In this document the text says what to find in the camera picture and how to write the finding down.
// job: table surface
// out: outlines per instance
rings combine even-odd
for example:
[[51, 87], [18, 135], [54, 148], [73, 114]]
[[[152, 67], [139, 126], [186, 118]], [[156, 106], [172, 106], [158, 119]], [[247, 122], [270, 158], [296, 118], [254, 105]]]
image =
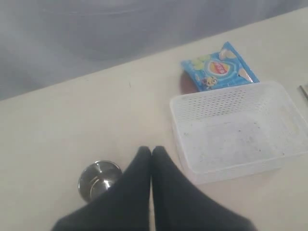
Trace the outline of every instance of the table surface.
[[[125, 169], [140, 145], [164, 145], [180, 167], [169, 101], [180, 61], [230, 41], [260, 81], [284, 85], [308, 120], [308, 8], [0, 102], [3, 230], [49, 230], [83, 206], [82, 170], [108, 159]], [[308, 155], [279, 170], [199, 186], [260, 230], [307, 230]], [[151, 206], [153, 227], [153, 206]]]

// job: blue snack bag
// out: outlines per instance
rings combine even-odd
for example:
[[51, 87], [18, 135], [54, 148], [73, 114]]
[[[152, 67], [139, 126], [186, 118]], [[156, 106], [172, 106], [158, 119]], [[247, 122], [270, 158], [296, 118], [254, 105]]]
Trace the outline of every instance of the blue snack bag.
[[229, 42], [223, 45], [220, 52], [182, 61], [181, 66], [199, 91], [259, 82]]

